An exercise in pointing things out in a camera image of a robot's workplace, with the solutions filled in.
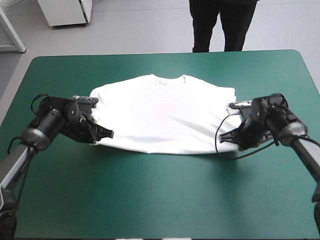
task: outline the wire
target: wire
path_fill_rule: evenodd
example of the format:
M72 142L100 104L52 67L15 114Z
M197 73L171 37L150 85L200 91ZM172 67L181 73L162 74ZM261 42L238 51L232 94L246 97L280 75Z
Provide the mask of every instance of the wire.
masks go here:
M10 149L11 149L11 147L12 147L12 144L13 144L14 141L17 140L17 139L23 140L23 139L22 139L21 137L19 137L19 136L16 136L16 137L12 138L11 141L10 141L10 143L9 143L8 150L7 150L8 155L10 154Z
M2 5L0 5L0 7L2 7L2 8L10 8L10 7L13 7L14 5L17 5L17 4L21 3L22 1L23 1L23 0L20 0L20 1L14 3L14 4L12 4L12 5L9 5L9 6L2 6Z
M4 240L7 240L7 236L9 234L9 232L10 232L11 225L12 225L12 223L14 221L15 216L16 216L16 212L17 212L18 207L19 207L19 202L20 202L20 199L21 199L21 196L22 196L22 192L23 192L24 187L25 187L25 183L26 183L26 179L27 179L27 174L28 174L30 162L31 162L31 146L28 146L28 148L26 150L26 163L25 163L25 170L24 170L24 175L23 175L21 187L20 187L19 194L18 194L16 202L15 202L14 209L12 211L12 215L11 215L11 218L10 218L10 222L9 222L8 228L6 229L6 232L5 232L5 235L4 235Z
M306 141L308 141L308 142L310 142L310 143L313 143L313 144L317 145L317 146L320 148L320 143L318 143L316 140L313 140L313 139L309 138L309 136L307 136L307 135L306 135L306 136L295 136L295 138L296 138L296 139L306 140Z

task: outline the green table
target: green table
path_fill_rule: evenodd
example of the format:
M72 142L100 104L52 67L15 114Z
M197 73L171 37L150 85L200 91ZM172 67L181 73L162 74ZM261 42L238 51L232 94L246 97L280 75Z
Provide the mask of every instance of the green table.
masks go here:
M293 50L35 58L0 127L0 159L33 119L36 95L69 98L155 74L234 87L237 100L283 93L320 140L319 94ZM318 238L315 182L279 146L241 160L80 144L59 135L30 166L19 238Z

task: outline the black cable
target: black cable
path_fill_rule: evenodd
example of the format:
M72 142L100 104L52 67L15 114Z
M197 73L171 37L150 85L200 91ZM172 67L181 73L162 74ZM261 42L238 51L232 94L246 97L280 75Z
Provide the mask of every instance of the black cable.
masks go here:
M10 149L11 149L11 147L12 147L12 144L13 144L14 141L17 140L17 139L23 140L20 136L16 136L16 137L12 138L11 141L10 141L10 143L9 143L8 150L7 150L8 155L10 154Z
M317 145L319 148L320 148L320 143L318 143L316 140L313 140L313 139L311 139L311 138L309 138L309 136L308 135L305 135L305 136L295 136L295 138L296 139L302 139L302 140L306 140L306 141L308 141L308 142L310 142L310 143L313 143L313 144L315 144L315 145Z
M21 187L20 187L19 194L18 194L16 202L15 202L14 209L12 211L12 215L11 215L11 218L10 218L10 222L9 222L8 228L6 229L6 233L4 235L4 240L7 240L7 236L9 234L9 232L10 232L11 225L13 223L13 220L14 220L15 216L16 216L16 212L17 212L18 207L19 207L19 202L20 202L20 199L21 199L21 196L22 196L22 192L23 192L24 187L25 187L25 183L26 183L26 179L27 179L27 174L28 174L30 162L31 162L31 146L29 145L27 150L26 150L26 163L25 163L25 169L24 169L24 175L23 175Z
M34 102L39 99L39 98L42 98L42 97L47 97L49 98L49 95L46 94L46 93L42 93L42 94L39 94L38 96L36 96L33 100L32 100L32 103L31 103L31 112L33 112L35 115L38 115L38 111L40 110L40 108L38 108L38 111L35 111L34 110Z

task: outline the white cabinet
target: white cabinet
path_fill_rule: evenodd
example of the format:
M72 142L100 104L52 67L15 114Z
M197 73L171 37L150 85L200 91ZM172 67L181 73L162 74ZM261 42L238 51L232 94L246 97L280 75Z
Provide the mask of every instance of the white cabinet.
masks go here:
M49 26L89 23L92 0L38 0Z

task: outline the person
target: person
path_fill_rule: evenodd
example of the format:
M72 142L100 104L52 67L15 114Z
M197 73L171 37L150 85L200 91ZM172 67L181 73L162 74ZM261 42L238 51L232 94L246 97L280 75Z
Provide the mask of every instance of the person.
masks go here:
M213 28L220 14L224 51L242 51L258 0L189 0L193 53L209 52Z

